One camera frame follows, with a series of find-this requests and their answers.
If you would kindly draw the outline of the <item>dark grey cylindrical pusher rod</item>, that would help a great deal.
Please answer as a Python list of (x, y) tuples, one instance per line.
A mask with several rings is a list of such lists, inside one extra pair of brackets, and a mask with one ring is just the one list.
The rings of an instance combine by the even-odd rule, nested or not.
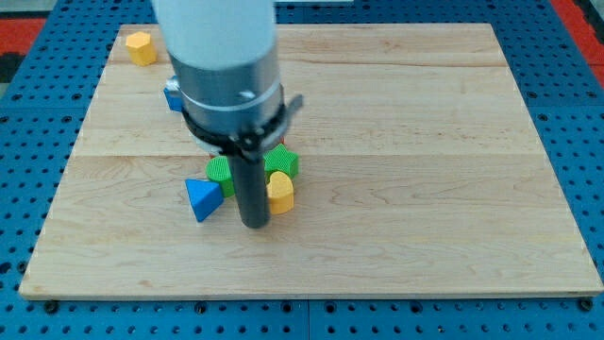
[(250, 229), (263, 228), (271, 217), (263, 159), (231, 156), (227, 162), (243, 224)]

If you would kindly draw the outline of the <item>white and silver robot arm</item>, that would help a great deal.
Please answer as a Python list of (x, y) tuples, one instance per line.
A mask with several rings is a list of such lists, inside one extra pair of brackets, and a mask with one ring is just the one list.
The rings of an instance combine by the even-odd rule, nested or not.
[(273, 1), (153, 0), (152, 7), (190, 133), (227, 158), (242, 222), (264, 227), (263, 156), (289, 125)]

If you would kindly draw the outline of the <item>blue block behind arm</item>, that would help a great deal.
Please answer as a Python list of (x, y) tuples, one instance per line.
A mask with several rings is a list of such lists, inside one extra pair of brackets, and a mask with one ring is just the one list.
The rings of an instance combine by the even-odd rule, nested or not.
[(177, 76), (171, 76), (166, 80), (163, 92), (169, 109), (171, 111), (182, 112), (183, 101)]

